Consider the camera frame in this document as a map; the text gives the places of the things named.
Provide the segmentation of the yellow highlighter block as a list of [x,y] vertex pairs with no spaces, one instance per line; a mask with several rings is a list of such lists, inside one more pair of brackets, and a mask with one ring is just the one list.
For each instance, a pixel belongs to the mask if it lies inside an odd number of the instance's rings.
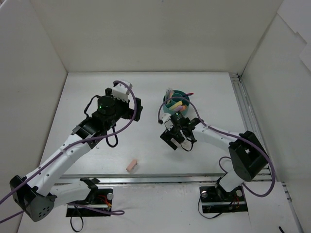
[[183,105],[182,101],[179,101],[179,102],[176,102],[175,104],[173,104],[173,105],[169,108],[169,110],[174,110],[174,108],[176,108],[176,107],[179,106],[179,105]]

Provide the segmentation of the pink eraser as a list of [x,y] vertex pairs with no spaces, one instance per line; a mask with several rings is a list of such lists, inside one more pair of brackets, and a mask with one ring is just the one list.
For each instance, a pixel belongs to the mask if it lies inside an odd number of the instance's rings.
[[126,171],[132,172],[136,168],[137,165],[138,165],[138,161],[136,159],[132,160],[130,164],[127,166]]

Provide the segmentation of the pink highlighter block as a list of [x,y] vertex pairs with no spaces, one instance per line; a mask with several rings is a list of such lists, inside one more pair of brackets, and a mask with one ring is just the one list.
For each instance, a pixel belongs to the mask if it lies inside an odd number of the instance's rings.
[[186,105],[179,105],[176,108],[174,108],[175,111],[184,111],[187,108]]

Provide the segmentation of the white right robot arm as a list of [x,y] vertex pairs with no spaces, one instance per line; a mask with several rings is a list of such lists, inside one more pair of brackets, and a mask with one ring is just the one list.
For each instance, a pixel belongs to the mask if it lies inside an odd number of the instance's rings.
[[182,144],[189,141],[208,143],[229,153],[233,169],[217,181],[216,197],[226,200],[233,190],[244,182],[250,182],[269,164],[269,157],[257,137],[251,131],[231,133],[205,124],[199,118],[190,120],[180,112],[164,113],[158,122],[164,124],[166,130],[160,138],[173,150],[177,149],[176,141]]

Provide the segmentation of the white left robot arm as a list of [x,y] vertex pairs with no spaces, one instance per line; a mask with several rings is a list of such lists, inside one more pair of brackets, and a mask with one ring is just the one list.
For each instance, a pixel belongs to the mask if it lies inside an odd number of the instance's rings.
[[11,179],[11,195],[32,221],[41,221],[53,208],[63,204],[93,203],[98,194],[98,179],[80,178],[75,183],[59,187],[55,186],[56,181],[103,139],[116,137],[129,127],[126,124],[116,131],[120,119],[127,119],[130,123],[140,119],[141,101],[135,97],[131,84],[115,83],[113,88],[105,90],[105,95],[96,95],[95,98],[97,110],[73,129],[53,155],[27,175],[16,175]]

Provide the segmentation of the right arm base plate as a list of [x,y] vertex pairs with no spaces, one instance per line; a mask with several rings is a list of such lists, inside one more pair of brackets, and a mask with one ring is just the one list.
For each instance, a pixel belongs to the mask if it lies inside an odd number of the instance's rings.
[[241,186],[233,191],[222,192],[214,186],[199,187],[198,207],[202,214],[219,214],[248,212],[245,195]]

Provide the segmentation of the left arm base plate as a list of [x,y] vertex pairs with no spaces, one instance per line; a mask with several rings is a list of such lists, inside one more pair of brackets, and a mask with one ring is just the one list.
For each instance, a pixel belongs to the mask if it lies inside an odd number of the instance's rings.
[[[112,188],[100,188],[98,189],[98,194],[95,196],[93,201],[75,201],[77,204],[86,205],[90,208],[94,208],[101,211],[111,212],[113,199],[113,189]],[[73,205],[68,205],[66,210],[66,217],[104,217],[111,216],[111,214],[103,214],[95,212],[84,207],[74,207]]]

